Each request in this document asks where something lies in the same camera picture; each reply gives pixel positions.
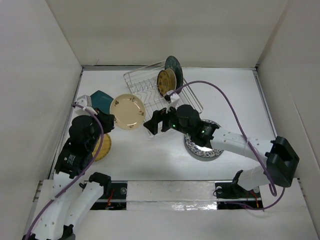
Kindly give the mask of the yellow plate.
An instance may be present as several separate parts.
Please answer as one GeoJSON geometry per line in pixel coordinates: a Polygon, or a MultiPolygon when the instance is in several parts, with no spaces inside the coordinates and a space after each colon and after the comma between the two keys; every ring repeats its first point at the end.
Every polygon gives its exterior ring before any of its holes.
{"type": "Polygon", "coordinates": [[[112,140],[111,140],[111,137],[109,136],[108,133],[104,134],[102,146],[101,146],[100,150],[98,150],[98,148],[100,146],[100,142],[101,142],[101,138],[99,138],[99,140],[97,141],[97,144],[92,152],[93,157],[98,152],[98,155],[94,159],[95,162],[102,160],[109,153],[111,146],[112,146],[112,140]]]}

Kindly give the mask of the cream plate with characters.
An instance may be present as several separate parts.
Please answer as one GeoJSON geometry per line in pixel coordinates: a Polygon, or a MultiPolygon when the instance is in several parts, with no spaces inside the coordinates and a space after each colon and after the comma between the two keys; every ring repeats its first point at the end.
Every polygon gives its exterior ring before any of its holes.
{"type": "Polygon", "coordinates": [[[143,102],[133,94],[121,94],[113,99],[109,112],[114,115],[114,124],[123,130],[135,130],[145,120],[146,109],[143,102]]]}

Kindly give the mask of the brown gold patterned plate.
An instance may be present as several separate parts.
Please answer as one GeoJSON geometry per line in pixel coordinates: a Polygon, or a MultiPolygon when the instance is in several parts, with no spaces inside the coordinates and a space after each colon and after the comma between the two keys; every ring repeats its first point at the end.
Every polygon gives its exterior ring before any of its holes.
{"type": "Polygon", "coordinates": [[[157,89],[161,96],[164,96],[171,90],[171,80],[169,74],[165,70],[161,70],[157,76],[157,89]]]}

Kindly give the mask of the round teal plate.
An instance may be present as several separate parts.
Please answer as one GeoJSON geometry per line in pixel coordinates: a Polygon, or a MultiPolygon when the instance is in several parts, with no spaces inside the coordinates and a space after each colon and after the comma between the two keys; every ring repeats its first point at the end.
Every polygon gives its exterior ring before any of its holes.
{"type": "Polygon", "coordinates": [[[182,67],[180,62],[178,61],[178,59],[173,56],[170,55],[167,57],[166,61],[165,61],[165,65],[164,65],[164,69],[171,69],[176,77],[176,90],[178,88],[180,88],[183,83],[184,83],[184,76],[183,76],[183,71],[182,71],[182,67]]]}

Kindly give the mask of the plain cream plate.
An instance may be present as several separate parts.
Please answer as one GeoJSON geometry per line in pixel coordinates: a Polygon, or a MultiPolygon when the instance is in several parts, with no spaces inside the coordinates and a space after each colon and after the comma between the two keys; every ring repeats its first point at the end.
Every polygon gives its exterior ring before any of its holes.
{"type": "Polygon", "coordinates": [[[168,74],[169,76],[169,80],[170,80],[170,89],[171,90],[175,90],[176,87],[177,87],[177,79],[176,79],[176,75],[175,75],[175,72],[170,69],[170,68],[167,68],[165,69],[165,72],[168,74]]]}

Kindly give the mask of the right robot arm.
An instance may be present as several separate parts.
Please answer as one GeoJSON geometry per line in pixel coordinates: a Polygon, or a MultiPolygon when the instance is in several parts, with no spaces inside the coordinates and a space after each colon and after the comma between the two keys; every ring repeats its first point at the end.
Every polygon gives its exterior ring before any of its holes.
{"type": "Polygon", "coordinates": [[[162,124],[161,132],[178,131],[189,136],[199,147],[227,151],[257,161],[258,166],[236,173],[231,191],[237,197],[263,185],[283,188],[292,185],[300,158],[284,137],[277,136],[274,140],[244,137],[214,122],[202,120],[199,113],[187,104],[156,110],[143,125],[156,135],[159,124],[162,124]]]}

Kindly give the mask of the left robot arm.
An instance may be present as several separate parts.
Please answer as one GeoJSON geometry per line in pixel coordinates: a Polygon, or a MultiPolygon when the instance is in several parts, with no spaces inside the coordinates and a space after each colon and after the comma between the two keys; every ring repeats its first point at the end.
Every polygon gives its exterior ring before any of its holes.
{"type": "Polygon", "coordinates": [[[74,240],[81,221],[99,198],[111,194],[111,177],[94,172],[83,175],[102,148],[104,135],[114,129],[115,117],[98,108],[83,107],[87,114],[75,117],[54,167],[50,200],[31,223],[25,240],[74,240]]]}

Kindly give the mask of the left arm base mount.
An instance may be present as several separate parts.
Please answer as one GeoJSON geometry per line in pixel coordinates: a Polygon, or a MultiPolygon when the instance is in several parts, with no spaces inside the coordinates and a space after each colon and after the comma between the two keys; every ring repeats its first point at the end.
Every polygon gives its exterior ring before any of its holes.
{"type": "Polygon", "coordinates": [[[91,207],[91,210],[118,211],[127,209],[127,181],[113,181],[109,195],[100,197],[91,207]]]}

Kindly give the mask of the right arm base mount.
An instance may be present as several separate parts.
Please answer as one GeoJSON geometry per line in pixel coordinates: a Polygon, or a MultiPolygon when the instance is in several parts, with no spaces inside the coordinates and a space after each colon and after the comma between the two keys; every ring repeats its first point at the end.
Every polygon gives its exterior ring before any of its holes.
{"type": "Polygon", "coordinates": [[[218,210],[262,209],[263,202],[260,189],[245,190],[238,185],[239,177],[243,170],[236,173],[232,181],[215,182],[212,195],[216,197],[218,210]]]}

